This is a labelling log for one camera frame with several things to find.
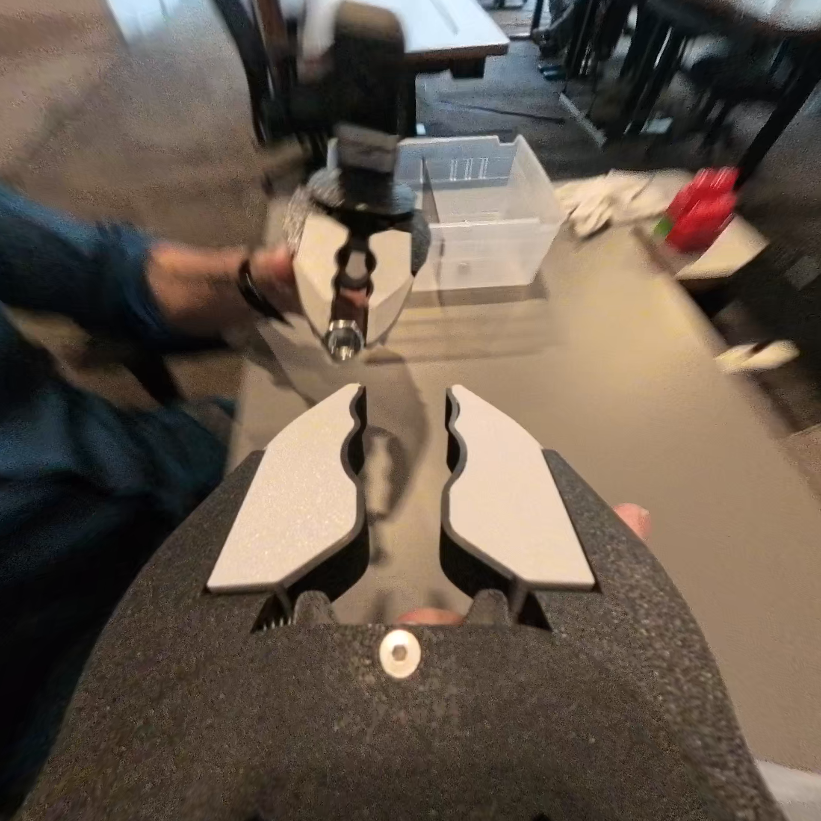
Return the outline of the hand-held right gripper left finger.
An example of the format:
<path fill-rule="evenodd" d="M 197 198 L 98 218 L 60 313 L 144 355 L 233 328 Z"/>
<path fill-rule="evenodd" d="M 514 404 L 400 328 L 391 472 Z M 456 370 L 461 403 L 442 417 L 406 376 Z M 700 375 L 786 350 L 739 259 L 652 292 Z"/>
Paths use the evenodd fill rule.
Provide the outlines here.
<path fill-rule="evenodd" d="M 283 594 L 364 527 L 351 446 L 366 425 L 366 388 L 347 384 L 264 448 L 206 583 L 212 594 Z"/>

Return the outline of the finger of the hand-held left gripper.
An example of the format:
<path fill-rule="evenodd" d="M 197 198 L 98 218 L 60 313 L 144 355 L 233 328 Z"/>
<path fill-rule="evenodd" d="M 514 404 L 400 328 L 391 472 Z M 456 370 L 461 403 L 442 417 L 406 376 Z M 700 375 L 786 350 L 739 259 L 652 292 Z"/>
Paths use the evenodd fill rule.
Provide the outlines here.
<path fill-rule="evenodd" d="M 302 313 L 315 336 L 322 340 L 329 330 L 335 299 L 337 256 L 350 236 L 340 222 L 323 213 L 311 213 L 304 221 L 294 255 L 295 285 Z"/>
<path fill-rule="evenodd" d="M 398 320 L 413 286 L 412 236 L 405 231 L 381 231 L 369 239 L 375 257 L 370 275 L 365 346 L 381 344 Z"/>

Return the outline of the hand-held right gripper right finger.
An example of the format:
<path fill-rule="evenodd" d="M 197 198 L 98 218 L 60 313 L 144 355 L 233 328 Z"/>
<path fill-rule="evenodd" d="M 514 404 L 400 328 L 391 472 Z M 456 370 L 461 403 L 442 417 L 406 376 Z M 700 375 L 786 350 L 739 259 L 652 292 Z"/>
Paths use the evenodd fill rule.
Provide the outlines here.
<path fill-rule="evenodd" d="M 446 389 L 443 536 L 527 592 L 590 592 L 596 579 L 536 438 L 468 388 Z"/>

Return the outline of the steel hex nut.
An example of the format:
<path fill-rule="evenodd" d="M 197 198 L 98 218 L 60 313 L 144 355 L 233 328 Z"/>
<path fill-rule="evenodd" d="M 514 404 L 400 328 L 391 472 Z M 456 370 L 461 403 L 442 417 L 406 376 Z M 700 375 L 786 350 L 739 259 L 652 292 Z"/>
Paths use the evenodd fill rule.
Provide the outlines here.
<path fill-rule="evenodd" d="M 323 337 L 324 347 L 337 363 L 356 358 L 364 349 L 364 334 L 354 319 L 334 319 Z"/>

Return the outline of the clear divided plastic bin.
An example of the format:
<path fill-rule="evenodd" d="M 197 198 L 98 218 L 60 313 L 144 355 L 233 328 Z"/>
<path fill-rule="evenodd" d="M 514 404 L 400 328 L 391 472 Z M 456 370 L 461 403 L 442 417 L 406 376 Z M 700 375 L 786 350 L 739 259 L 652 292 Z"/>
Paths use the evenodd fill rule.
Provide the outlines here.
<path fill-rule="evenodd" d="M 396 179 L 431 233 L 415 293 L 529 286 L 567 218 L 523 136 L 405 139 Z"/>

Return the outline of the person's left forearm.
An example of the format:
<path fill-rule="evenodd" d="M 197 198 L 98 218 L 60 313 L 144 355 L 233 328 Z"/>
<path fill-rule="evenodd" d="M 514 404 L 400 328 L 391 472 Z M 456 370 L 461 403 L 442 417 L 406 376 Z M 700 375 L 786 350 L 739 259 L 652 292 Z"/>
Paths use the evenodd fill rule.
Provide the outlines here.
<path fill-rule="evenodd" d="M 251 321 L 254 313 L 238 286 L 246 257 L 243 248 L 154 245 L 146 278 L 164 318 L 195 337 L 217 336 Z"/>

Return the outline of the person's left hand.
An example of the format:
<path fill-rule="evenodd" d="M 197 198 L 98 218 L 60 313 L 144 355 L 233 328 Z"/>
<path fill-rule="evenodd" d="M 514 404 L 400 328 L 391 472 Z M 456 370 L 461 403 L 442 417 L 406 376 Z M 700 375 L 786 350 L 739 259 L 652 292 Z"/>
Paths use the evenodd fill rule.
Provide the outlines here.
<path fill-rule="evenodd" d="M 250 271 L 258 293 L 279 313 L 302 314 L 292 254 L 286 245 L 254 251 Z"/>

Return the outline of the person's right hand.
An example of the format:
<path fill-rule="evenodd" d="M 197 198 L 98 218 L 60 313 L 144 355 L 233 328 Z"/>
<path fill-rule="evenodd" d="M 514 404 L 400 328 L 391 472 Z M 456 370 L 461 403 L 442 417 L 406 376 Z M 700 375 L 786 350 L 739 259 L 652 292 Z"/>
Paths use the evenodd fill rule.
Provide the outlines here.
<path fill-rule="evenodd" d="M 613 511 L 621 521 L 642 541 L 650 537 L 650 513 L 637 504 L 626 502 L 614 506 Z"/>

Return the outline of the black wrist watch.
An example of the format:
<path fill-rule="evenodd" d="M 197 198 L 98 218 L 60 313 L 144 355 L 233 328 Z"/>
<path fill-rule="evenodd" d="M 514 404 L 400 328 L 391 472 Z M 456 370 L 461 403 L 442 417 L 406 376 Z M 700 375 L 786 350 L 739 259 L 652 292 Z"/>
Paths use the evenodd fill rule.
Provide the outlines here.
<path fill-rule="evenodd" d="M 237 290 L 254 312 L 265 319 L 291 326 L 286 316 L 260 291 L 251 270 L 251 258 L 245 257 L 237 269 Z"/>

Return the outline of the white top desk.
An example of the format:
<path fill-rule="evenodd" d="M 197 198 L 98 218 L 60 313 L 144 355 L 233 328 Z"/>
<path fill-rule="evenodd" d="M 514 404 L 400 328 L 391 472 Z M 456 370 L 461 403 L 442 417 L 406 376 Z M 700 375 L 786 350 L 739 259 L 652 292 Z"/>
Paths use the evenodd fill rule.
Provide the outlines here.
<path fill-rule="evenodd" d="M 215 2 L 108 1 L 105 5 L 127 40 L 148 35 L 178 13 L 210 15 L 217 11 Z M 279 5 L 285 21 L 297 25 L 302 56 L 312 59 L 328 50 L 340 2 L 285 1 Z M 360 5 L 395 15 L 405 36 L 406 55 L 417 61 L 485 58 L 508 51 L 508 36 L 477 2 L 361 1 Z"/>

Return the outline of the person's black office chair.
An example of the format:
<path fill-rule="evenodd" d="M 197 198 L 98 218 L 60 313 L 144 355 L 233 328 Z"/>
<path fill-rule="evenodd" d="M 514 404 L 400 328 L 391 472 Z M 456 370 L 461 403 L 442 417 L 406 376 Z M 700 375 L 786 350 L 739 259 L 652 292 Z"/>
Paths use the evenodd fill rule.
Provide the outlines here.
<path fill-rule="evenodd" d="M 80 348 L 77 365 L 86 370 L 121 366 L 158 404 L 171 405 L 183 400 L 183 394 L 163 356 L 133 342 L 88 337 Z"/>

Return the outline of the person's blue shirt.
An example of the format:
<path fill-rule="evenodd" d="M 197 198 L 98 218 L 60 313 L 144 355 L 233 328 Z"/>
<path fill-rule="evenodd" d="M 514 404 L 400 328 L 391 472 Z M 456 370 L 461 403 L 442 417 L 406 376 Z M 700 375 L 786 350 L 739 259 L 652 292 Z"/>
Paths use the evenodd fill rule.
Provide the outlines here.
<path fill-rule="evenodd" d="M 87 658 L 147 559 L 221 479 L 227 449 L 178 405 L 126 410 L 67 380 L 5 309 L 158 353 L 149 239 L 1 194 L 2 818 L 24 800 Z"/>

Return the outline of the white cloth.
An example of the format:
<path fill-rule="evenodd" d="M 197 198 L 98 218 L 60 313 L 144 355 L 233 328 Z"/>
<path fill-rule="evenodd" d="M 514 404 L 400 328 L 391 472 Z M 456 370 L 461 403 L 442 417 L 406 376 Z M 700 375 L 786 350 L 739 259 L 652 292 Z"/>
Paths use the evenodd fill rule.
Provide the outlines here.
<path fill-rule="evenodd" d="M 555 189 L 569 230 L 586 240 L 608 227 L 662 215 L 672 196 L 652 173 L 609 171 L 597 177 L 562 182 Z"/>

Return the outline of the red toy block stack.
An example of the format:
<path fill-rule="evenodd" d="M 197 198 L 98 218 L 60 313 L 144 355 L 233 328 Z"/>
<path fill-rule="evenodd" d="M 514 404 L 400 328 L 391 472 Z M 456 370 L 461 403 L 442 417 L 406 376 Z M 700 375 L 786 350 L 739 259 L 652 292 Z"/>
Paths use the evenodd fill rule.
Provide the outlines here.
<path fill-rule="evenodd" d="M 706 251 L 735 216 L 738 177 L 734 167 L 698 171 L 664 213 L 672 220 L 667 245 L 683 253 Z"/>

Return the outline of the brown thin board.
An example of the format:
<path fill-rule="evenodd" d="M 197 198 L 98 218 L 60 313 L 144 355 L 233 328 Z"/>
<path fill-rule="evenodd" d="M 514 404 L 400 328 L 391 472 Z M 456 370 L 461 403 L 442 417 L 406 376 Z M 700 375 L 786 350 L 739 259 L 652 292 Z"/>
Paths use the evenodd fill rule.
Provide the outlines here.
<path fill-rule="evenodd" d="M 632 233 L 658 269 L 691 289 L 726 282 L 768 245 L 767 238 L 739 215 L 706 251 L 672 249 L 649 222 L 633 226 Z"/>

